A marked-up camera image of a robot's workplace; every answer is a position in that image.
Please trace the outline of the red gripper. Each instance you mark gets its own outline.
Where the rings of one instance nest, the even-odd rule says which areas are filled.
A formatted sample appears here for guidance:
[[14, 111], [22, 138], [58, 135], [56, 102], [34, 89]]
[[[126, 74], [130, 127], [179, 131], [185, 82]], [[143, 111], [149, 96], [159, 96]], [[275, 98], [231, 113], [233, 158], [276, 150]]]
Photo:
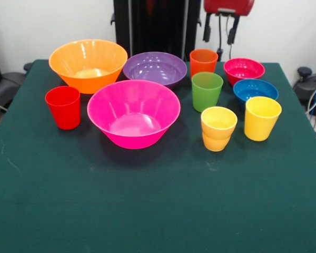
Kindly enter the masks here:
[[228, 44], [233, 44], [239, 24], [239, 16], [248, 16], [253, 7], [253, 0], [205, 0], [205, 18], [203, 41], [208, 42], [211, 35], [211, 14], [237, 15], [234, 17], [233, 26], [229, 31]]

